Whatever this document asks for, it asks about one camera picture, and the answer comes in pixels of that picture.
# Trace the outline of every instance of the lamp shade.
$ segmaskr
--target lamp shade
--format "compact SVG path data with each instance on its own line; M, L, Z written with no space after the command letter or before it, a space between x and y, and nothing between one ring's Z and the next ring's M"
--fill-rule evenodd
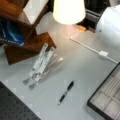
M75 24L85 17L84 0L55 0L54 19L61 24Z

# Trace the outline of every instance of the white cable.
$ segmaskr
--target white cable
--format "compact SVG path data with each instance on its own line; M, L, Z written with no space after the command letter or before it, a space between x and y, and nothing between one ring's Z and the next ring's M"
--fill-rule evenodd
M98 54L99 56L101 56L102 58L108 59L108 60L114 62L115 64L118 64L117 61L115 61L114 59L112 59L112 58L110 58L110 57L108 56L108 54L109 54L108 52L106 52L106 51L100 51L100 52L99 52L99 51L97 51L97 50L95 50L95 49L93 49L93 48L90 48L89 46L86 46L86 45L84 45L84 44L82 44L82 43L74 40L73 38L69 38L69 39L72 40L72 41L74 41L74 42L76 42L76 43L78 43L79 45L81 45L81 46L83 46L83 47L85 47L85 48L87 48L87 49L89 49L89 50L97 53L97 54Z

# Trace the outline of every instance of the desk surface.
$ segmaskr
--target desk surface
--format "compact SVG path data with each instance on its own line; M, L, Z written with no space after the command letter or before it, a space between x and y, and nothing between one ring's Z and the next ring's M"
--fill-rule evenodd
M38 33L49 32L57 46L56 53L64 58L63 63L39 86L31 91L22 82L28 77L36 57L9 66L3 47L0 47L0 80L42 120L102 120L86 103L115 64L64 39L59 34L61 27L54 21L52 13L48 13L36 28ZM108 51L112 58L120 61L119 52L105 45L90 31L80 33L76 40L98 51ZM58 106L59 98L72 80L75 81L74 87Z

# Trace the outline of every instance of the wooden object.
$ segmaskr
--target wooden object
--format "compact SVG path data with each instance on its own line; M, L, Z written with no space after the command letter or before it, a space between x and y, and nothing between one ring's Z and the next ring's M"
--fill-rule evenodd
M47 38L44 39L42 43L42 40L39 41L40 36L36 35L35 27L42 16L48 12L48 7L45 6L34 24L30 24L28 17L23 11L23 7L28 1L29 0L0 0L0 16L17 22L25 39L25 45L22 47L14 45L7 45L4 47L9 64L13 64L39 54L44 42L47 42Z
M48 43L47 50L49 50L50 47L56 48L54 42L52 41L51 37L47 32L40 34L36 37L33 35L32 38L26 42L24 47L10 45L5 46L5 54L9 65L38 55L44 43Z
M77 26L78 30L81 31L81 32L85 32L86 31L86 27L82 26L82 25L78 25Z

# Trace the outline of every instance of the black pen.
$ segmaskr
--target black pen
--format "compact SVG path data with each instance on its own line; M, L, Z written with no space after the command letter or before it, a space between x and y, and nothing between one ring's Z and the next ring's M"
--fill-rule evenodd
M72 81L69 86L67 87L67 90L64 92L64 94L62 95L62 97L60 98L59 102L58 102L58 105L60 105L62 103L62 101L64 100L65 96L67 95L68 91L71 90L71 88L73 87L74 85L74 81Z

